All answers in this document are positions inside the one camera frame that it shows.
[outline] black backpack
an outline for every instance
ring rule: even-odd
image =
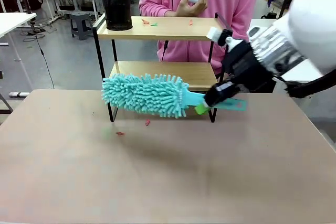
[[[28,0],[31,10],[37,10],[41,8],[43,0]]]

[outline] debris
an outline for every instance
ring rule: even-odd
[[[149,22],[147,20],[144,20],[144,19],[142,19],[142,22],[143,22],[144,25],[148,25],[149,24]]]

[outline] robotic arm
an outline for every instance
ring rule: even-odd
[[[323,77],[306,84],[285,82],[291,97],[303,98],[336,85],[336,0],[293,0],[290,11],[258,38],[248,43],[230,36],[227,30],[211,28],[208,38],[227,45],[225,71],[230,77],[213,85],[205,106],[213,107],[240,91],[254,91],[304,61],[310,61]]]

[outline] chenille bristle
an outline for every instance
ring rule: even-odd
[[[182,90],[187,88],[180,77],[150,74],[115,74],[103,80],[102,98],[111,106],[145,114],[159,114],[162,117],[186,116],[182,108]]]

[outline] microfiber duster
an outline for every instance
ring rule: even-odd
[[[189,106],[198,106],[204,101],[204,94],[190,92],[189,84],[180,77],[150,74],[114,74],[103,79],[102,98],[106,104],[145,114],[158,114],[161,117],[179,118],[186,116]],[[216,108],[245,110],[246,103],[241,100],[227,99]]]

